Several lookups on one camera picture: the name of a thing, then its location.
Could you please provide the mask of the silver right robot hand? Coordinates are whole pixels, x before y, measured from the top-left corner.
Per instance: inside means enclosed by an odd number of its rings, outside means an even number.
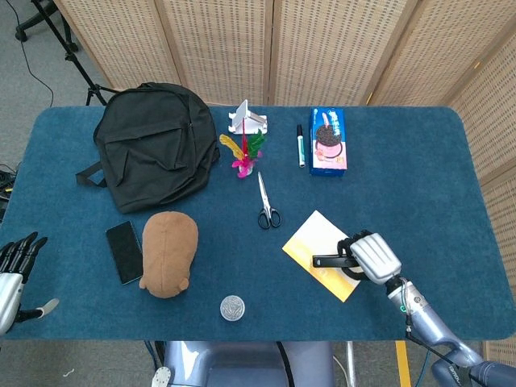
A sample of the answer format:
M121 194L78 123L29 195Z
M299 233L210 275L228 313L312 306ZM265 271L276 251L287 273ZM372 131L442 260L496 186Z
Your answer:
M401 273L402 263L383 237L378 233L362 230L351 238L337 243L339 256L352 261L352 267L359 266L361 273L343 267L344 274L355 281L372 281L383 285Z

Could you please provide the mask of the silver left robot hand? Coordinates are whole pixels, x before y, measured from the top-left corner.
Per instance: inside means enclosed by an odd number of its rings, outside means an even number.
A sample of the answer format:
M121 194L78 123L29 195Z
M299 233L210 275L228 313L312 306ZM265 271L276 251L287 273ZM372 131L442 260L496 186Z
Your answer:
M1 336L4 336L16 323L40 319L50 314L59 304L53 298L43 306L31 310L21 309L23 290L35 264L40 249L48 238L36 239L34 231L26 237L11 241L1 247Z

